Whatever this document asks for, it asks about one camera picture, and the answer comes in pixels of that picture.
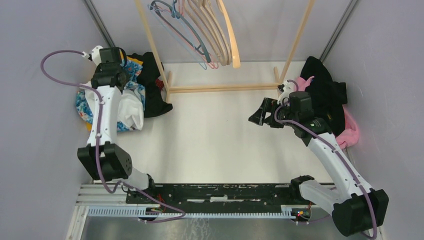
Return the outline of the pink plastic hanger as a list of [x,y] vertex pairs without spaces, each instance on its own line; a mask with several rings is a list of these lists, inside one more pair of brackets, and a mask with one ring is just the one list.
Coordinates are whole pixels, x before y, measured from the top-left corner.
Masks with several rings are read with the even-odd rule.
[[191,10],[188,13],[188,2],[186,0],[175,0],[173,7],[175,8],[175,18],[184,26],[185,35],[182,33],[180,35],[193,50],[196,55],[195,59],[198,60],[204,70],[207,68],[218,69],[219,63],[214,56],[214,52],[211,54],[208,51],[207,46],[210,47],[209,43],[192,20],[195,14]]

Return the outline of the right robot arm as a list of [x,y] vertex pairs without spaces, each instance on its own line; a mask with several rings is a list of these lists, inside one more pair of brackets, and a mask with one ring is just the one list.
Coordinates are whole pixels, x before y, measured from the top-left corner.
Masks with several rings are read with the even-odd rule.
[[389,196],[383,189],[374,189],[354,168],[330,126],[316,116],[309,93],[295,91],[285,100],[265,97],[248,121],[275,129],[291,127],[332,179],[334,190],[310,175],[293,178],[288,191],[293,203],[302,204],[307,200],[316,204],[331,216],[335,227],[345,237],[362,234],[369,240],[377,239]]

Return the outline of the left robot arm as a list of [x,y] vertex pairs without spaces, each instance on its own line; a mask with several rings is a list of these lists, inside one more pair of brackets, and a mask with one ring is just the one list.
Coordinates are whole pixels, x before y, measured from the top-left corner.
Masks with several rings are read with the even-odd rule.
[[77,158],[109,193],[123,185],[138,191],[143,202],[152,203],[158,195],[152,177],[137,170],[130,154],[117,144],[119,103],[130,80],[124,69],[127,56],[119,47],[96,46],[87,58],[96,65],[86,86],[94,94],[93,121],[86,146],[77,150]]

